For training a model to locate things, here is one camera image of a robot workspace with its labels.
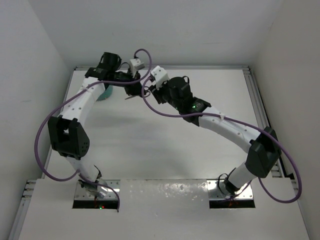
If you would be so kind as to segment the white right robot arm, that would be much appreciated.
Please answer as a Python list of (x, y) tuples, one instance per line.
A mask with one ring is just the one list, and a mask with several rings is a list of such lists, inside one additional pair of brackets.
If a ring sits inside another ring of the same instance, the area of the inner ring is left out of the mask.
[(265, 178), (280, 157), (280, 148), (270, 139), (277, 137), (272, 128), (266, 127), (266, 133), (263, 134), (243, 124), (226, 120), (209, 102), (195, 97), (189, 82), (183, 77), (156, 80), (150, 90), (159, 104), (168, 103), (185, 121), (217, 133), (247, 154), (246, 161), (232, 170), (224, 180), (228, 194), (234, 195), (245, 183), (255, 178)]

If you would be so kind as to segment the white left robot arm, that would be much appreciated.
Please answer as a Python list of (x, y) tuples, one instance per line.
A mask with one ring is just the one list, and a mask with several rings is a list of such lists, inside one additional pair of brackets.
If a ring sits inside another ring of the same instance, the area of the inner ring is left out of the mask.
[(119, 55), (105, 52), (99, 64), (85, 73), (77, 92), (78, 97), (66, 104), (59, 116), (52, 116), (47, 122), (52, 149), (66, 158), (77, 173), (90, 182), (96, 182), (101, 175), (99, 169), (86, 157), (90, 139), (84, 125), (92, 107), (111, 86), (109, 82), (113, 86), (123, 87), (130, 97), (141, 95), (139, 70), (145, 64), (134, 57), (128, 62), (128, 70), (123, 72), (118, 70), (121, 62)]

